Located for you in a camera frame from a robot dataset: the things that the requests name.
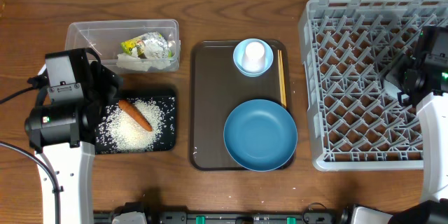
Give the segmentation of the white tissue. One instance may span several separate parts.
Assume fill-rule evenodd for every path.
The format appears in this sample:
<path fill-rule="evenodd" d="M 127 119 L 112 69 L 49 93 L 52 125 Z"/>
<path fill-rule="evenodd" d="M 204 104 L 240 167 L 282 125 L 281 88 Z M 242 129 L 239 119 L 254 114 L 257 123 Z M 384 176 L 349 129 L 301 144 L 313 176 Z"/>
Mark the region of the white tissue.
<path fill-rule="evenodd" d="M 158 70 L 166 69 L 171 65 L 171 62 L 168 59 L 160 58 L 141 59 L 122 53 L 118 55 L 116 65 L 120 68 L 133 71 L 148 71 L 151 67 Z"/>

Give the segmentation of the orange carrot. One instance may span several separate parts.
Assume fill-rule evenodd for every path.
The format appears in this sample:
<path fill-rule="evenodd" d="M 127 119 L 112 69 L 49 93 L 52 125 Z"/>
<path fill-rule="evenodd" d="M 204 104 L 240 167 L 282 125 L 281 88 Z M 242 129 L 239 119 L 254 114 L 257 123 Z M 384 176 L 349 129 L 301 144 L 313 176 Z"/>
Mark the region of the orange carrot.
<path fill-rule="evenodd" d="M 144 128 L 148 132 L 152 132 L 153 128 L 151 124 L 147 121 L 144 115 L 136 108 L 135 105 L 131 104 L 129 101 L 123 99 L 118 102 L 118 107 L 126 112 L 137 124 Z"/>

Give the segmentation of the green yellow snack wrapper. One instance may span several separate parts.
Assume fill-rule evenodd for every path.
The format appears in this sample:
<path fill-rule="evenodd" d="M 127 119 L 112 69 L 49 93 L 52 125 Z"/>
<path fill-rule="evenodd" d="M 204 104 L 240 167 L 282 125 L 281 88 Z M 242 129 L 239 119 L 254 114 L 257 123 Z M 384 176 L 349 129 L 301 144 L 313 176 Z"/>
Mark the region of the green yellow snack wrapper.
<path fill-rule="evenodd" d="M 123 52 L 128 55 L 131 55 L 133 57 L 140 57 L 141 55 L 144 56 L 143 35 L 144 34 L 122 42 L 120 45 L 121 45 Z"/>

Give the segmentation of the large blue plate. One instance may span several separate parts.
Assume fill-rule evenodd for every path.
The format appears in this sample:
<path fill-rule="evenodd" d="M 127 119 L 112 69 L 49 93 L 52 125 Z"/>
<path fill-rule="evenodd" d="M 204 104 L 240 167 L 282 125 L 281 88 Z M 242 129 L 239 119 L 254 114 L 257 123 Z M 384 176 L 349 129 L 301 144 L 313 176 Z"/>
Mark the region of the large blue plate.
<path fill-rule="evenodd" d="M 270 100 L 253 99 L 229 114 L 223 141 L 238 165 L 255 172 L 270 172 L 291 160 L 298 144 L 298 130 L 284 107 Z"/>

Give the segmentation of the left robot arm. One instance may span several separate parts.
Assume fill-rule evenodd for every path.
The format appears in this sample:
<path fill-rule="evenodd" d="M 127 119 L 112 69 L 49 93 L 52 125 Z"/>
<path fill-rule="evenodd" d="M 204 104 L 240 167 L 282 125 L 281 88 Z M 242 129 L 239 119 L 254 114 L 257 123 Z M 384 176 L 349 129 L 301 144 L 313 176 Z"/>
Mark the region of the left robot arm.
<path fill-rule="evenodd" d="M 53 52 L 29 83 L 38 91 L 24 128 L 34 149 L 44 223 L 93 223 L 95 129 L 123 84 L 92 48 Z"/>

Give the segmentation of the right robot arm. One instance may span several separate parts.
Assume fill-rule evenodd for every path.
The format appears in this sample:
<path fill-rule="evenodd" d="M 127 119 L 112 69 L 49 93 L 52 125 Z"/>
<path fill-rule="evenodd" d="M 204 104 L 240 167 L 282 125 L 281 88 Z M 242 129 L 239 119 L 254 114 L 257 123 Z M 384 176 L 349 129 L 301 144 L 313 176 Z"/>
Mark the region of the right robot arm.
<path fill-rule="evenodd" d="M 447 222 L 447 28 L 425 26 L 414 52 L 387 66 L 386 93 L 413 106 L 423 137 L 421 202 L 389 223 Z"/>

